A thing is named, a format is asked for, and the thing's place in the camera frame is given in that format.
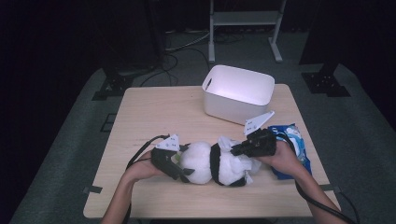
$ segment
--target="person's hand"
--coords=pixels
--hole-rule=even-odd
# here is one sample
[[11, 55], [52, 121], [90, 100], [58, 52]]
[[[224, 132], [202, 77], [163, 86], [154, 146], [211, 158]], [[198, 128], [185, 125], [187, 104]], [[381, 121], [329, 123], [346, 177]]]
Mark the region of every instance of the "person's hand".
[[129, 167], [123, 177], [131, 181], [147, 179], [155, 175], [165, 175], [151, 163], [151, 151], [146, 152]]
[[297, 175], [304, 167], [298, 161], [296, 154], [286, 142], [276, 141], [276, 153], [274, 156], [256, 157], [258, 161], [262, 161], [279, 172], [286, 175]]

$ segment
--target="dark background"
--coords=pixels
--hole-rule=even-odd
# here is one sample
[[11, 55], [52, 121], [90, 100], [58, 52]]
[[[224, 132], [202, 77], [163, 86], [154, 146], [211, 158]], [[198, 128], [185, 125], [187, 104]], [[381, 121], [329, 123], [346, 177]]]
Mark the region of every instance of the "dark background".
[[[278, 8], [275, 0], [265, 5], [215, 2], [218, 10]], [[310, 29], [301, 63], [344, 64], [392, 126], [394, 5], [289, 0], [281, 27], [283, 32]], [[103, 60], [130, 70], [156, 66], [161, 34], [207, 29], [208, 10], [208, 0], [1, 1], [1, 222], [12, 217], [79, 92]]]

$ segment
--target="gray carpet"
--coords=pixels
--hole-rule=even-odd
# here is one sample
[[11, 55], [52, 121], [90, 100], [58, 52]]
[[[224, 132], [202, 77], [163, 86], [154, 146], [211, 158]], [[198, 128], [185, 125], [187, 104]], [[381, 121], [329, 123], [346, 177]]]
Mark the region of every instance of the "gray carpet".
[[[199, 34], [170, 34], [169, 48], [189, 43]], [[276, 63], [267, 37], [270, 34], [219, 36], [216, 63], [271, 75], [290, 86], [331, 183], [355, 204], [361, 223], [394, 223], [396, 220], [396, 133], [361, 88], [356, 76], [339, 65], [334, 73], [350, 97], [312, 94], [301, 76], [316, 72], [320, 64], [298, 65], [307, 33], [285, 33], [278, 38], [284, 59]], [[137, 77], [133, 86], [198, 86], [208, 73], [207, 42], [164, 58], [161, 73]], [[83, 209], [109, 133], [101, 132], [110, 113], [117, 113], [121, 97], [92, 101], [105, 80], [98, 70], [87, 82], [43, 162], [11, 223], [98, 223]], [[354, 217], [347, 201], [337, 195], [343, 212]], [[270, 219], [278, 224], [314, 223], [312, 218]]]

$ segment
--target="human arm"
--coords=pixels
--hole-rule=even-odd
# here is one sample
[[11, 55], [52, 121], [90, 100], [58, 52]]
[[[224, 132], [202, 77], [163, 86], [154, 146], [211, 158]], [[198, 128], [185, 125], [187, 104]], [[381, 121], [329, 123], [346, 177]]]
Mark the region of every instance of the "human arm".
[[146, 152], [121, 176], [101, 223], [122, 223], [131, 202], [134, 184], [141, 179], [163, 175], [163, 172], [151, 163], [150, 157], [151, 151]]
[[[274, 156], [258, 157], [256, 158], [268, 165], [273, 166], [279, 172], [287, 175], [291, 175], [295, 181], [300, 185], [303, 192], [315, 201], [322, 203], [331, 209], [338, 211], [339, 209], [329, 199], [329, 197], [320, 188], [317, 181], [312, 177], [311, 174], [301, 165], [291, 150], [289, 145], [283, 141], [276, 142], [276, 154]], [[308, 203], [308, 207], [311, 210], [314, 220], [318, 224], [338, 224], [346, 223], [344, 220], [333, 216], [332, 214], [323, 211], [322, 209], [314, 206], [312, 203]]]

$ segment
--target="black cable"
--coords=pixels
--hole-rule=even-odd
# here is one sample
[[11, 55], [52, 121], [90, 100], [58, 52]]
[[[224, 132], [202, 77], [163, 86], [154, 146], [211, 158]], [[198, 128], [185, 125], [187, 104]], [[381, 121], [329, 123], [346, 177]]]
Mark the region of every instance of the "black cable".
[[165, 56], [174, 58], [175, 61], [176, 61], [175, 64], [173, 64], [173, 65], [172, 65], [170, 68], [168, 68], [168, 69], [162, 68], [162, 71], [160, 71], [160, 72], [158, 72], [158, 73], [155, 73], [155, 74], [153, 74], [153, 75], [147, 77], [145, 80], [143, 80], [143, 82], [139, 85], [139, 87], [143, 87], [143, 85], [144, 85], [146, 82], [148, 82], [150, 79], [152, 79], [152, 78], [154, 78], [154, 77], [156, 77], [156, 76], [158, 76], [158, 75], [160, 75], [160, 74], [163, 74], [163, 73], [166, 73], [169, 77], [175, 78], [175, 79], [177, 80], [177, 83], [178, 83], [178, 78], [175, 77], [175, 76], [173, 76], [173, 75], [171, 75], [171, 74], [169, 74], [169, 71], [172, 70], [173, 68], [175, 68], [175, 67], [177, 66], [177, 64], [178, 64], [178, 59], [177, 59], [177, 57], [175, 57], [174, 55], [170, 55], [170, 54], [166, 54]]
[[359, 213], [358, 210], [356, 209], [355, 205], [353, 205], [353, 202], [350, 201], [350, 199], [345, 195], [345, 193], [343, 192], [339, 192], [341, 194], [341, 196], [344, 197], [344, 199], [346, 199], [346, 201], [349, 203], [349, 205], [352, 207], [353, 212], [355, 213], [355, 217], [356, 217], [356, 222], [357, 223], [361, 223], [361, 218], [359, 217]]
[[175, 51], [175, 50], [178, 50], [178, 49], [184, 49], [184, 48], [186, 48], [188, 46], [200, 43], [201, 41], [205, 40], [208, 36], [209, 36], [209, 33], [207, 33], [206, 35], [203, 35], [203, 36], [191, 41], [190, 43], [187, 43], [187, 44], [184, 44], [184, 45], [172, 48], [172, 49], [165, 49], [165, 51], [171, 52], [171, 51]]
[[314, 206], [332, 214], [335, 217], [338, 217], [342, 220], [344, 220], [345, 222], [349, 223], [349, 224], [356, 224], [355, 221], [353, 221], [352, 219], [350, 219], [349, 217], [345, 216], [344, 214], [324, 205], [323, 203], [319, 203], [317, 201], [315, 201], [314, 199], [312, 199], [311, 197], [309, 197], [300, 187], [300, 185], [297, 183], [297, 181], [295, 181], [295, 185], [297, 188], [297, 191], [299, 192], [299, 194], [309, 203], [312, 203]]
[[201, 51], [198, 50], [198, 49], [177, 49], [177, 50], [172, 50], [172, 51], [170, 51], [170, 52], [175, 53], [175, 52], [179, 52], [179, 51], [182, 51], [182, 50], [194, 50], [194, 51], [197, 51], [198, 53], [200, 53], [200, 54], [202, 55], [202, 57], [204, 58], [204, 60], [205, 60], [207, 70], [210, 71], [210, 65], [209, 65], [208, 59], [206, 58], [206, 56], [204, 55], [204, 53], [201, 52]]
[[[138, 162], [138, 161], [135, 161], [135, 160], [137, 159], [137, 157], [139, 157], [140, 154], [142, 154], [142, 152], [143, 152], [153, 141], [155, 141], [155, 140], [157, 140], [157, 139], [159, 139], [159, 138], [166, 139], [166, 138], [168, 138], [169, 136], [170, 136], [169, 134], [168, 134], [168, 135], [158, 135], [158, 136], [155, 136], [155, 137], [151, 138], [149, 141], [147, 141], [147, 143], [146, 143], [145, 145], [143, 145], [139, 150], [137, 150], [136, 154], [134, 154], [134, 156], [129, 160], [129, 162], [128, 162], [128, 164], [127, 164], [125, 170], [127, 170], [129, 167], [131, 167], [135, 162]], [[151, 159], [151, 158], [142, 159], [142, 160], [139, 160], [139, 161], [146, 161], [146, 160], [149, 160], [149, 159]], [[132, 206], [131, 206], [131, 205], [132, 205], [132, 204], [129, 203], [128, 211], [127, 211], [126, 214], [125, 214], [125, 217], [124, 217], [124, 220], [122, 221], [122, 224], [127, 224], [127, 223], [128, 223], [129, 216], [131, 215], [131, 209], [132, 209]]]
[[134, 161], [137, 159], [137, 157], [139, 157], [140, 154], [142, 154], [142, 152], [143, 152], [153, 141], [155, 141], [155, 140], [157, 140], [157, 139], [159, 139], [159, 138], [165, 139], [165, 138], [168, 138], [168, 137], [169, 137], [169, 134], [168, 134], [168, 135], [158, 135], [158, 136], [155, 136], [155, 137], [151, 138], [151, 140], [149, 140], [145, 145], [143, 145], [139, 150], [137, 150], [136, 154], [134, 154], [134, 156], [129, 160], [128, 165], [126, 166], [126, 169], [128, 169], [129, 167], [131, 167], [132, 164], [134, 164]]

